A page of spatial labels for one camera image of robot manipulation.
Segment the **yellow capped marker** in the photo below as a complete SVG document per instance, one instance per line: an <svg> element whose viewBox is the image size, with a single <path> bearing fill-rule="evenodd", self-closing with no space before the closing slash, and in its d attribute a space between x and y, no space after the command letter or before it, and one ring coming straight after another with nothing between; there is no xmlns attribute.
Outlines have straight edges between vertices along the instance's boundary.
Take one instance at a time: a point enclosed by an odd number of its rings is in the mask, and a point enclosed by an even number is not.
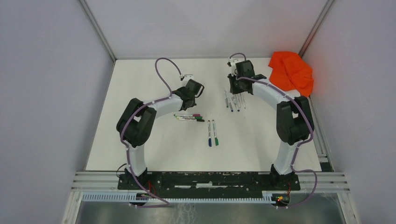
<svg viewBox="0 0 396 224"><path fill-rule="evenodd" d="M243 104L241 104L240 94L236 94L236 95L235 95L235 98L236 98L236 101L237 101L237 103L238 103L239 109L241 109L242 106L243 106Z"/></svg>
<svg viewBox="0 0 396 224"><path fill-rule="evenodd" d="M240 104L239 104L237 95L233 94L232 98L233 98L233 103L234 103L234 105L236 107L236 110L239 112L240 111Z"/></svg>

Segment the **blue capped marker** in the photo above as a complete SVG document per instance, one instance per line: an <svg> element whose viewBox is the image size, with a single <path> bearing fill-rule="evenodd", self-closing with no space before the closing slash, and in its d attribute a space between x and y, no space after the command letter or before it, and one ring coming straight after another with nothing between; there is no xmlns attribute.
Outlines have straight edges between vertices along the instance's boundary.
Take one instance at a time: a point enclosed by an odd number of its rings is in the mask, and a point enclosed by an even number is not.
<svg viewBox="0 0 396 224"><path fill-rule="evenodd" d="M207 121L207 126L208 126L208 146L212 147L212 136L211 136L211 121Z"/></svg>

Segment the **magenta capped marker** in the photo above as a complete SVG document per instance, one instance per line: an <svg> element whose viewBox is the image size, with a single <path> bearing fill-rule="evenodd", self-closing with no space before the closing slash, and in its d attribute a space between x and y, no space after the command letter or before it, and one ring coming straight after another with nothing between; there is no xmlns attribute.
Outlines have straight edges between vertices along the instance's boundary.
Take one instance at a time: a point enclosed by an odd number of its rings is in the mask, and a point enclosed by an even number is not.
<svg viewBox="0 0 396 224"><path fill-rule="evenodd" d="M244 107L244 109L246 109L246 103L245 103L245 100L244 100L244 97L243 97L242 93L240 93L239 95L240 95L240 100L243 103L243 107Z"/></svg>

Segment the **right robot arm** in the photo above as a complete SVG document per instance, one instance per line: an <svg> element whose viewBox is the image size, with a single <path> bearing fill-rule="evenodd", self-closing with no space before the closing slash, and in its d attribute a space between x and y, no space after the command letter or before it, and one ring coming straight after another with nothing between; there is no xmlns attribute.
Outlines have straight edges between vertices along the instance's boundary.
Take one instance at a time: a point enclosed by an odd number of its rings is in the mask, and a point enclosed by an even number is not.
<svg viewBox="0 0 396 224"><path fill-rule="evenodd" d="M256 96L276 111L276 132L281 140L277 158L271 166L270 185L284 189L289 175L294 172L296 150L312 140L314 124L309 101L305 96L293 97L272 84L264 75L255 74L250 60L229 58L227 65L231 94L247 92Z"/></svg>

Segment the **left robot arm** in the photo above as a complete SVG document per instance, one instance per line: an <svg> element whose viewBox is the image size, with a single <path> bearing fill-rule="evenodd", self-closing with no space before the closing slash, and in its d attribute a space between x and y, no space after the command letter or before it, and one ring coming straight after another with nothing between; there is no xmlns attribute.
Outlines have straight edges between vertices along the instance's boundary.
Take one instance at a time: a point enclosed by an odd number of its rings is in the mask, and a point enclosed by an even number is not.
<svg viewBox="0 0 396 224"><path fill-rule="evenodd" d="M120 134L121 143L126 147L127 170L132 174L128 183L135 190L141 190L147 184L146 176L142 175L147 171L144 147L151 135L154 121L161 116L196 106L196 98L202 95L204 89L201 83L190 79L185 86L172 91L168 96L147 102L137 98L129 101L116 130Z"/></svg>

